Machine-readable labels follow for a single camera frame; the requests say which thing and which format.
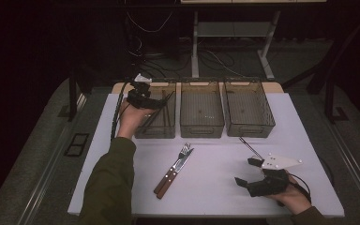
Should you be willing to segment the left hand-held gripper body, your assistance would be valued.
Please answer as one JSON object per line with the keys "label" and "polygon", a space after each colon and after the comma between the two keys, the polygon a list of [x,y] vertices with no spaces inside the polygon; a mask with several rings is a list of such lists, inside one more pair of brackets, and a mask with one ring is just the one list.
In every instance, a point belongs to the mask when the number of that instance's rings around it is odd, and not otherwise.
{"label": "left hand-held gripper body", "polygon": [[132,89],[127,93],[127,102],[137,109],[153,109],[149,91],[151,81],[139,73],[130,83]]}

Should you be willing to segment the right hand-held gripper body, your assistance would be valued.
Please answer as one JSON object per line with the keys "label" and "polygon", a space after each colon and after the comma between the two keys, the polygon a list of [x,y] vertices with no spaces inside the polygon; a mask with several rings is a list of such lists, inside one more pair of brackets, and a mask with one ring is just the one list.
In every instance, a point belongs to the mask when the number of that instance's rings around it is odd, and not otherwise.
{"label": "right hand-held gripper body", "polygon": [[261,169],[264,179],[248,183],[247,190],[250,196],[268,196],[283,192],[289,184],[286,170],[302,163],[301,159],[269,154],[262,161],[262,166],[258,167]]}

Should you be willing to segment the black chopstick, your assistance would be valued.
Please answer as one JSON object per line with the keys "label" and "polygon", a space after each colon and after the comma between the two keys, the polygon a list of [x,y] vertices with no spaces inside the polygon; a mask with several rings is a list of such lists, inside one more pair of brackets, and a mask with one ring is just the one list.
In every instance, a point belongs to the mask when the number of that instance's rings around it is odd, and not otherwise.
{"label": "black chopstick", "polygon": [[[169,94],[170,98],[166,101],[167,105],[169,106],[169,103],[171,102],[171,98],[173,95],[173,92],[167,92],[167,91],[160,91],[159,94]],[[145,121],[143,122],[143,126],[146,128],[149,127],[164,127],[163,121],[162,121],[162,109],[156,109],[150,116],[148,116]]]}
{"label": "black chopstick", "polygon": [[162,91],[157,95],[163,103],[143,123],[143,128],[171,128],[174,126],[175,117],[175,93],[174,91]]}

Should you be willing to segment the metal spoon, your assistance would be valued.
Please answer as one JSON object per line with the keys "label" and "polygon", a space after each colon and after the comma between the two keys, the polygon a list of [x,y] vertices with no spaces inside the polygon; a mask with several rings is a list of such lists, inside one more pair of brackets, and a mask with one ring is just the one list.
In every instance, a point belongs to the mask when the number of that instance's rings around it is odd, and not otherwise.
{"label": "metal spoon", "polygon": [[243,145],[245,145],[258,159],[260,160],[264,160],[264,158],[255,150],[251,147],[251,145],[249,143],[247,143],[245,141],[245,139],[243,137],[239,137],[239,140],[241,141],[241,143]]}

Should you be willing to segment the translucent grey plastic bin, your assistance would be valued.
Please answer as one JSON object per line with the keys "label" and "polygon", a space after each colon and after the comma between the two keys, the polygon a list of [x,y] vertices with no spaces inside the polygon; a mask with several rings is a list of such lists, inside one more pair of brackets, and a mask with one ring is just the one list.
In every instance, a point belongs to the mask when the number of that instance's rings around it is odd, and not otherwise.
{"label": "translucent grey plastic bin", "polygon": [[259,79],[226,79],[223,104],[230,137],[267,138],[276,125]]}
{"label": "translucent grey plastic bin", "polygon": [[183,82],[180,103],[181,137],[219,139],[223,129],[224,115],[219,83]]}
{"label": "translucent grey plastic bin", "polygon": [[[149,91],[150,98],[153,94],[158,94],[160,91],[174,91],[175,105],[176,105],[176,83],[175,82],[152,82],[150,83]],[[173,127],[142,127],[142,124],[137,128],[135,137],[137,139],[173,139],[175,137],[175,117]]]}

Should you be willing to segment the person's left hand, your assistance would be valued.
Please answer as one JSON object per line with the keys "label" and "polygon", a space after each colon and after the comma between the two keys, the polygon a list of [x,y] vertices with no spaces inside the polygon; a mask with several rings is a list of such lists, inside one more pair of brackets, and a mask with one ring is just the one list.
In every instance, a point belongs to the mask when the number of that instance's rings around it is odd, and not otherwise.
{"label": "person's left hand", "polygon": [[143,119],[149,117],[154,112],[151,109],[135,108],[125,98],[120,107],[120,126],[116,136],[131,140]]}

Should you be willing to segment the person's right hand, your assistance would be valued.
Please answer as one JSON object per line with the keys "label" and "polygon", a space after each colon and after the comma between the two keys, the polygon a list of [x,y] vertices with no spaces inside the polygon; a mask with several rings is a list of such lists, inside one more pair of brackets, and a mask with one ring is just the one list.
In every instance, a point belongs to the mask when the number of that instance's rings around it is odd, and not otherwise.
{"label": "person's right hand", "polygon": [[298,215],[308,210],[312,204],[308,198],[294,186],[297,181],[290,175],[289,181],[291,183],[283,192],[276,195],[268,195],[268,198],[282,203],[293,215]]}

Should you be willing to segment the black stand leg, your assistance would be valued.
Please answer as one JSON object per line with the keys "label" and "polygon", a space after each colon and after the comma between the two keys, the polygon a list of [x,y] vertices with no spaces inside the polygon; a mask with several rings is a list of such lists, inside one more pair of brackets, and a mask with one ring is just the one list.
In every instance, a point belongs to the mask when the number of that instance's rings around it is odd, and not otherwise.
{"label": "black stand leg", "polygon": [[86,82],[83,76],[83,72],[80,68],[74,68],[70,71],[68,77],[68,100],[69,104],[67,108],[60,112],[60,116],[67,118],[71,122],[78,112],[79,97],[86,89]]}
{"label": "black stand leg", "polygon": [[347,114],[341,107],[334,105],[335,100],[335,80],[328,79],[325,85],[324,114],[330,123],[335,124],[336,121],[348,121]]}

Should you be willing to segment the black slanted stand strut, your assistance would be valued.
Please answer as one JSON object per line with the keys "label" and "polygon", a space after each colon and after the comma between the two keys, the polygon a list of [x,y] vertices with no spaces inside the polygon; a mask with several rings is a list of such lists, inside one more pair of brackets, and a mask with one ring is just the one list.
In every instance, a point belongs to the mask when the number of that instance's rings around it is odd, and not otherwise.
{"label": "black slanted stand strut", "polygon": [[318,64],[318,67],[313,72],[313,77],[307,86],[307,91],[310,94],[318,94],[325,83],[332,77],[333,69],[359,30],[360,17],[340,21],[339,31],[337,31],[337,35],[334,38],[331,48],[323,60]]}

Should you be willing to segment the white metal desk frame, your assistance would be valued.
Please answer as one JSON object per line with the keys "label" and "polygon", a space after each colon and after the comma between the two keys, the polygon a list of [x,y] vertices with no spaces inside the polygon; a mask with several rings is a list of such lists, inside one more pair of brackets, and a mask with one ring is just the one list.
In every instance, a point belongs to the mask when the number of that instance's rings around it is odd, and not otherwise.
{"label": "white metal desk frame", "polygon": [[280,12],[275,11],[270,21],[263,22],[204,22],[199,12],[194,12],[191,72],[193,78],[199,77],[198,42],[199,38],[264,38],[264,45],[257,51],[263,72],[267,80],[275,76],[267,59],[274,38]]}

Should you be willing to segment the metal floor rail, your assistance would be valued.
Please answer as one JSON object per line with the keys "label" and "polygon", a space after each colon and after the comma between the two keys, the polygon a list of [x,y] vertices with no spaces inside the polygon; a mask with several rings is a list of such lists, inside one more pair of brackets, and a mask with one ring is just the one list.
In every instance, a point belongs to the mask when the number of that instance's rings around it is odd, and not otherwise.
{"label": "metal floor rail", "polygon": [[351,149],[346,144],[346,141],[342,138],[338,128],[335,125],[330,125],[330,130],[337,142],[339,154],[346,164],[354,183],[360,191],[360,166],[353,156]]}
{"label": "metal floor rail", "polygon": [[37,184],[31,192],[30,199],[27,202],[27,205],[22,211],[20,218],[16,225],[31,225],[40,204],[43,201],[46,190],[49,187],[55,170],[57,168],[59,158],[64,154],[68,139],[71,132],[73,131],[74,126],[77,123],[79,116],[75,115],[70,122],[66,122],[60,136],[57,138],[54,149],[51,151],[50,158],[48,163],[42,173],[42,175],[37,180]]}

